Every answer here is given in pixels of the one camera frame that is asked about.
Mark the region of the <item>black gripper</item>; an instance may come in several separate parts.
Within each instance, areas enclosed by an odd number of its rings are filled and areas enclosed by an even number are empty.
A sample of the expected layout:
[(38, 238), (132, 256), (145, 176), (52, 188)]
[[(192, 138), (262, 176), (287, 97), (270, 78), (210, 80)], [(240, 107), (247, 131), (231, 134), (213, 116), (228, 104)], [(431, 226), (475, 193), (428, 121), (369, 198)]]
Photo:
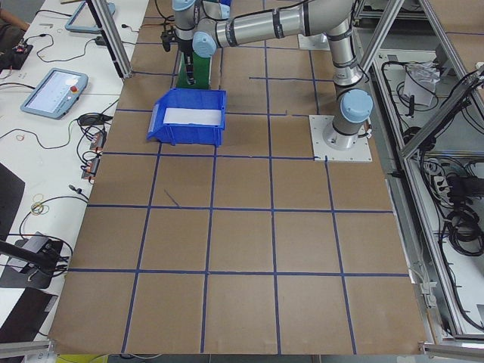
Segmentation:
[(192, 60), (193, 46), (192, 39), (178, 39), (178, 48), (182, 52), (185, 62), (185, 73), (187, 84), (192, 84)]

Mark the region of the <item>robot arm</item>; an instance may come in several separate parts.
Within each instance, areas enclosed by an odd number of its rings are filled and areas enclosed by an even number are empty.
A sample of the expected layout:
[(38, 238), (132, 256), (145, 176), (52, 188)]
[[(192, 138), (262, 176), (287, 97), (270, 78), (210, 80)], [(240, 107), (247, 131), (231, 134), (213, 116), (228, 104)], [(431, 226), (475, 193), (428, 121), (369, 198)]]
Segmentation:
[(363, 66), (352, 48), (352, 1), (301, 1), (282, 8), (231, 15), (219, 1), (173, 1), (175, 24), (161, 35), (166, 51), (178, 45), (185, 62), (188, 83), (196, 82), (193, 57), (210, 58), (218, 48), (324, 34), (334, 65), (336, 88), (353, 88), (363, 78)]

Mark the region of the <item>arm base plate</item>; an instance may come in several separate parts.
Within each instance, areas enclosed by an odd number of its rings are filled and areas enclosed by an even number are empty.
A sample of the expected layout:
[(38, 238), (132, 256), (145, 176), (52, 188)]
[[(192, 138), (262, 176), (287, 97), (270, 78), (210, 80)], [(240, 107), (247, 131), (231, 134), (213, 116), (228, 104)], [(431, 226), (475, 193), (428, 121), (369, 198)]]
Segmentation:
[(298, 45), (302, 50), (329, 51), (329, 41), (324, 33), (314, 36), (298, 35)]
[(370, 163), (368, 138), (341, 135), (333, 125), (333, 115), (309, 115), (313, 159), (315, 161)]

